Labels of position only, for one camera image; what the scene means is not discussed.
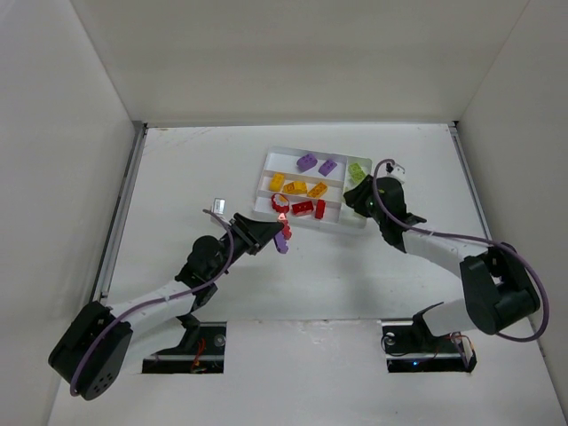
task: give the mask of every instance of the small white object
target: small white object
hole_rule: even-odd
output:
[[[406,171],[400,164],[392,166],[392,171],[387,172],[387,176],[397,179],[401,184],[406,182]]]
[[[230,225],[229,221],[227,219],[225,219],[225,217],[223,216],[225,213],[225,205],[226,205],[226,201],[223,198],[216,198],[213,201],[213,205],[211,206],[211,211],[213,213],[215,213],[217,216],[219,216],[219,218],[225,222],[226,225]],[[221,227],[224,229],[224,227],[219,224],[219,222],[213,217],[211,216],[211,223]]]

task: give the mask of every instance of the green lego brick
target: green lego brick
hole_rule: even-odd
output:
[[[349,172],[349,175],[351,176],[351,180],[355,183],[355,184],[359,184],[361,183],[361,181],[365,178],[366,174],[363,171],[363,169],[361,168],[361,166],[359,166],[358,163],[354,162],[353,164],[351,164],[348,168],[347,171]]]

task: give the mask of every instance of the red wire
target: red wire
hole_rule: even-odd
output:
[[[199,361],[199,357],[202,355],[203,351],[205,351],[205,338],[201,338],[199,343],[197,343],[197,353],[195,354],[195,358],[193,359],[193,364],[190,368],[190,371],[193,371],[197,362]]]

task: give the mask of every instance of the cable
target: cable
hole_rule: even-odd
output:
[[[375,198],[375,201],[379,204],[379,207],[381,208],[381,210],[384,212],[384,214],[392,222],[394,222],[398,226],[403,227],[404,229],[406,229],[408,231],[415,231],[417,233],[434,235],[436,237],[447,238],[447,239],[451,239],[451,240],[452,239],[458,239],[458,240],[481,242],[481,243],[486,244],[488,246],[495,246],[497,249],[500,249],[500,250],[505,251],[505,252],[509,253],[510,255],[512,255],[516,260],[518,260],[521,263],[521,265],[526,269],[526,271],[529,273],[529,275],[531,275],[531,278],[534,281],[534,284],[536,284],[536,287],[539,290],[540,299],[542,300],[542,322],[540,324],[539,329],[533,335],[530,335],[528,337],[514,337],[514,336],[511,336],[511,335],[504,335],[502,333],[497,333],[497,335],[499,337],[502,337],[503,339],[511,340],[513,342],[520,342],[520,343],[532,342],[533,340],[537,340],[539,337],[541,337],[544,334],[544,332],[545,332],[545,330],[547,329],[547,326],[548,326],[548,319],[549,319],[549,316],[550,316],[550,306],[548,304],[548,296],[547,296],[547,292],[544,288],[544,285],[542,284],[542,281],[540,281],[540,278],[539,278],[538,274],[536,273],[536,271],[529,265],[529,263],[521,255],[519,255],[515,250],[513,250],[509,246],[506,246],[505,244],[498,242],[498,241],[488,240],[487,238],[474,237],[473,235],[464,235],[464,234],[460,234],[460,233],[440,233],[440,232],[430,231],[430,230],[426,230],[426,229],[417,228],[417,227],[414,227],[414,226],[407,225],[404,222],[398,220],[385,207],[383,200],[381,200],[381,197],[379,195],[379,190],[378,190],[378,187],[377,187],[377,184],[376,184],[376,179],[377,179],[377,176],[379,174],[379,169],[381,168],[381,166],[383,166],[384,164],[387,164],[387,163],[390,163],[390,165],[394,166],[397,162],[395,162],[394,160],[392,160],[390,158],[386,159],[386,160],[382,160],[376,165],[375,173],[373,174],[373,196]]]
[[[462,349],[462,347],[460,346],[460,342],[457,341],[457,338],[454,335],[457,335],[457,338],[463,338],[463,337],[467,337],[467,336],[462,335],[460,333],[450,333],[450,335],[448,336],[448,339],[450,339],[450,341],[454,344],[455,349],[460,354],[461,361],[463,362],[463,366],[467,370],[469,368],[468,357],[466,357],[465,351]],[[467,337],[467,338],[468,338],[468,341],[469,341],[469,346],[471,346],[471,340],[469,339],[469,337]]]
[[[207,282],[204,282],[203,284],[201,284],[200,286],[197,286],[196,288],[190,288],[186,291],[180,291],[179,293],[176,293],[175,295],[170,296],[168,299],[166,299],[166,297],[158,297],[158,298],[155,298],[155,299],[146,300],[145,302],[142,302],[141,304],[137,304],[135,306],[132,306],[129,310],[123,312],[118,317],[116,317],[109,325],[107,325],[103,329],[103,331],[100,332],[100,334],[91,343],[91,346],[89,346],[89,349],[87,349],[87,351],[85,352],[85,354],[81,358],[81,361],[79,361],[79,364],[77,365],[77,368],[75,369],[75,372],[73,373],[73,377],[71,378],[71,385],[70,385],[69,392],[71,393],[72,397],[76,397],[76,396],[79,395],[79,392],[77,392],[77,389],[76,389],[77,388],[77,381],[79,380],[79,377],[81,376],[81,372],[85,368],[85,365],[89,361],[89,358],[91,357],[92,353],[95,351],[95,349],[97,349],[97,346],[99,345],[99,343],[105,338],[105,336],[110,332],[110,330],[112,330],[118,323],[120,323],[125,318],[129,317],[134,312],[137,312],[142,308],[146,308],[147,306],[152,306],[154,304],[161,304],[163,302],[166,302],[167,300],[179,299],[180,297],[184,297],[184,296],[187,296],[187,295],[192,295],[193,293],[197,293],[198,291],[203,290],[204,288],[215,283],[215,281],[217,281],[219,278],[221,278],[221,276],[225,273],[225,271],[227,269],[229,269],[229,266],[231,266],[231,261],[233,260],[233,251],[234,251],[234,240],[233,240],[233,235],[231,234],[231,229],[229,228],[229,225],[227,225],[225,223],[225,221],[223,221],[221,219],[221,217],[217,216],[212,211],[205,209],[205,210],[203,210],[203,213],[207,213],[208,215],[213,216],[213,218],[215,218],[215,220],[217,220],[218,223],[221,224],[224,227],[224,229],[227,232],[227,235],[229,236],[229,256],[227,257],[227,261],[225,262],[225,264],[221,268],[221,271],[219,271],[217,276],[215,276],[214,278],[212,278],[211,280],[209,280]]]
[[[202,355],[203,351],[205,351],[205,338],[202,337],[201,340],[197,343],[197,353],[195,353],[195,358],[193,359],[192,366],[189,368],[189,371],[193,373],[193,369],[195,366],[199,364],[199,357]]]

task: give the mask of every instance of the white wall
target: white wall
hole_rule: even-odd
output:
[[[552,316],[541,343],[568,407],[568,3],[531,0],[461,119],[489,225],[536,267]]]
[[[0,424],[46,422],[133,129],[68,0],[0,1]]]
[[[73,0],[130,116],[458,119],[527,0]]]

